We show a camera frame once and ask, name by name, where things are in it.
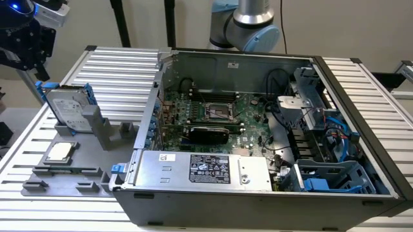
white wall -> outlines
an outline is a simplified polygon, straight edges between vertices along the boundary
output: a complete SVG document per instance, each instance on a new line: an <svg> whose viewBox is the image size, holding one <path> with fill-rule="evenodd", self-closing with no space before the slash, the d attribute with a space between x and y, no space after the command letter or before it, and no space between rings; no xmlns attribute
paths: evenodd
<svg viewBox="0 0 413 232"><path fill-rule="evenodd" d="M279 24L279 0L270 0ZM123 0L133 47L167 46L163 0ZM208 42L212 0L176 0L176 45L204 48ZM64 28L57 30L48 71L62 79L85 45L120 46L109 0L70 0ZM413 0L283 0L283 24L290 54L356 57L371 71L390 72L402 59L413 59ZM282 39L272 52L283 53ZM0 67L0 78L17 79ZM5 83L5 103L28 90Z"/></svg>

capacitor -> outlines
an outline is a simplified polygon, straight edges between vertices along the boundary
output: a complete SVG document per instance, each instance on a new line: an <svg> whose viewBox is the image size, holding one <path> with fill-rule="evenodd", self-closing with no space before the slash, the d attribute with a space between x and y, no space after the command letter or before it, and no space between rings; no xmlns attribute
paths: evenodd
<svg viewBox="0 0 413 232"><path fill-rule="evenodd" d="M258 101L256 100L251 100L250 104L255 106L255 105L258 105Z"/></svg>

circuit board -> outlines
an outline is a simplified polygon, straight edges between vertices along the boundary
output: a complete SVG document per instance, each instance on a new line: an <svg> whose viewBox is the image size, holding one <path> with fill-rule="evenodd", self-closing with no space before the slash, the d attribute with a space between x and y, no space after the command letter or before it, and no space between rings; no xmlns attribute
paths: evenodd
<svg viewBox="0 0 413 232"><path fill-rule="evenodd" d="M272 153L262 147L262 142L271 132L264 116L266 102L259 99L260 97L254 94L242 94L231 103L216 103L192 101L189 96L177 92L165 93L164 151L225 153L264 156L271 159ZM185 137L188 125L228 129L227 143L221 145L192 144Z"/></svg>

black pole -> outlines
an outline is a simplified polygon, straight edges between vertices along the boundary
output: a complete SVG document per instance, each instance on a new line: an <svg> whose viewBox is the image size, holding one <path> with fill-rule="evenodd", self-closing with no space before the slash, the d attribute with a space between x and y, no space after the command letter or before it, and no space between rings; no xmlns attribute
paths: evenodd
<svg viewBox="0 0 413 232"><path fill-rule="evenodd" d="M165 23L167 23L167 37L168 47L176 47L175 39L175 0L163 0L165 7Z"/></svg>
<svg viewBox="0 0 413 232"><path fill-rule="evenodd" d="M131 47L128 26L127 26L127 21L124 19L121 0L111 0L111 6L112 6L112 9L113 9L113 13L115 13L121 46L123 47Z"/></svg>

hard drive label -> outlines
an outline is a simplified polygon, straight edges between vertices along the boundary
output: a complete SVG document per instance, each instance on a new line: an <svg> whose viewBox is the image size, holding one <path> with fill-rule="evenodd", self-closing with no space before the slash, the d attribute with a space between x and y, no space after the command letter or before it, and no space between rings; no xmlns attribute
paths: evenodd
<svg viewBox="0 0 413 232"><path fill-rule="evenodd" d="M81 105L66 99L53 99L56 109L64 118L65 125L76 131L92 131L86 119L81 116Z"/></svg>
<svg viewBox="0 0 413 232"><path fill-rule="evenodd" d="M228 156L191 155L188 180L192 183L229 184Z"/></svg>

